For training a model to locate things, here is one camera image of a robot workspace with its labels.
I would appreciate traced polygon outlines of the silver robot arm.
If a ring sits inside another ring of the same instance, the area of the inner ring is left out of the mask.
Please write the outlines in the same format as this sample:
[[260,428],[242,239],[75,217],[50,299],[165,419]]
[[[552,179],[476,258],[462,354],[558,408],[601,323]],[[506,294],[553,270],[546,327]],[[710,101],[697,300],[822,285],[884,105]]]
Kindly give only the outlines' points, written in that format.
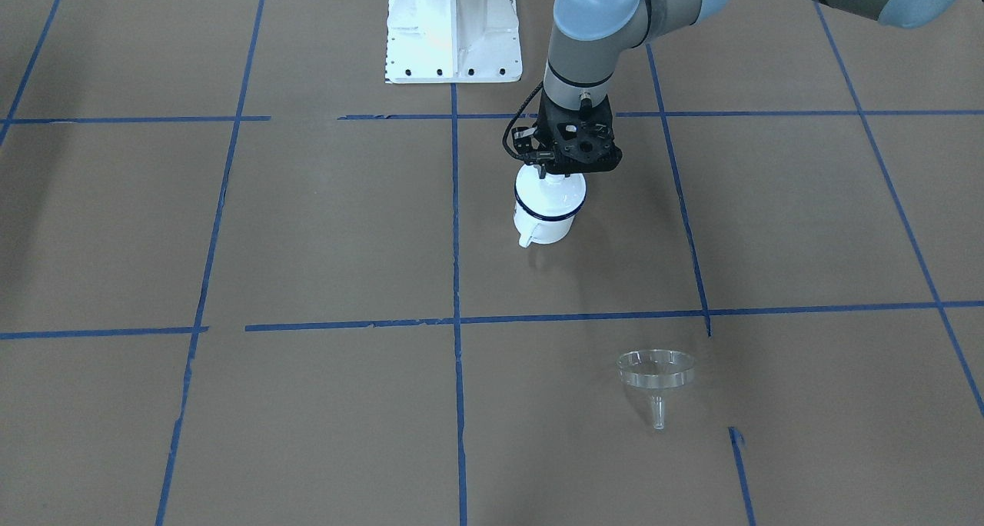
[[[614,141],[610,81],[620,55],[696,25],[729,0],[554,0],[553,28],[537,122],[507,126],[507,154],[535,176],[612,171],[622,158]],[[956,0],[809,0],[881,25],[920,28]]]

